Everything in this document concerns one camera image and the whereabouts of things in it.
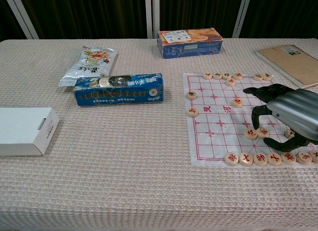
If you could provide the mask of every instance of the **white box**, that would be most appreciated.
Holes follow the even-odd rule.
[[[43,155],[59,120],[52,108],[0,108],[0,155]]]

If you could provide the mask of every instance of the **notebook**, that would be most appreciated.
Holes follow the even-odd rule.
[[[318,84],[318,60],[295,45],[282,45],[255,52],[300,88]]]

